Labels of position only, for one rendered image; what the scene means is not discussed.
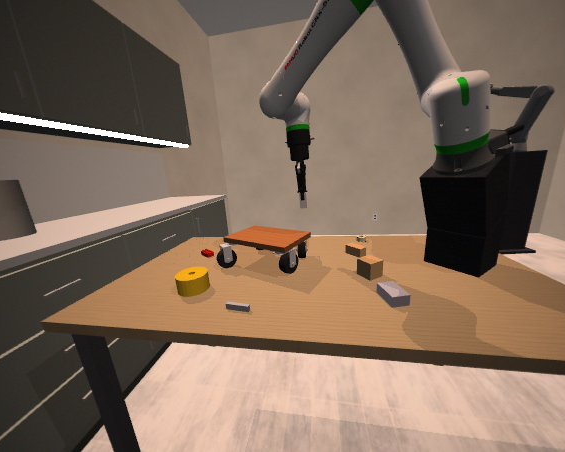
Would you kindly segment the yellow short cylinder with center hole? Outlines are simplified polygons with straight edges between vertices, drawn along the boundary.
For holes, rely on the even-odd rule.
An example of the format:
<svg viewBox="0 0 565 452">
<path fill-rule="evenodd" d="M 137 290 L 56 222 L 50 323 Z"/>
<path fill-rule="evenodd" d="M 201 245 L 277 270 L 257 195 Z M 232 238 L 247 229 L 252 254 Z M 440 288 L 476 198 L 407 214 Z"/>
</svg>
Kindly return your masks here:
<svg viewBox="0 0 565 452">
<path fill-rule="evenodd" d="M 210 287 L 208 270 L 205 267 L 191 267 L 175 275 L 177 291 L 180 296 L 199 295 Z"/>
</svg>

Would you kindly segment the wooden dolly with casters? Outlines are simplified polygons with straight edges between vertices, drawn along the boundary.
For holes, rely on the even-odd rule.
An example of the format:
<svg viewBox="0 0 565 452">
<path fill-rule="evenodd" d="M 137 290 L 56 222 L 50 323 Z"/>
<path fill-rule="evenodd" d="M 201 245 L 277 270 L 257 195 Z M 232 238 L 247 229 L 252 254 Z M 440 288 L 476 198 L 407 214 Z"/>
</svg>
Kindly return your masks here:
<svg viewBox="0 0 565 452">
<path fill-rule="evenodd" d="M 219 245 L 217 262 L 223 268 L 232 267 L 237 261 L 237 255 L 231 246 L 243 245 L 257 250 L 273 251 L 273 254 L 280 255 L 280 270 L 291 274 L 297 269 L 298 258 L 306 258 L 307 239 L 310 237 L 311 232 L 306 231 L 252 226 L 223 237 L 225 244 Z"/>
</svg>

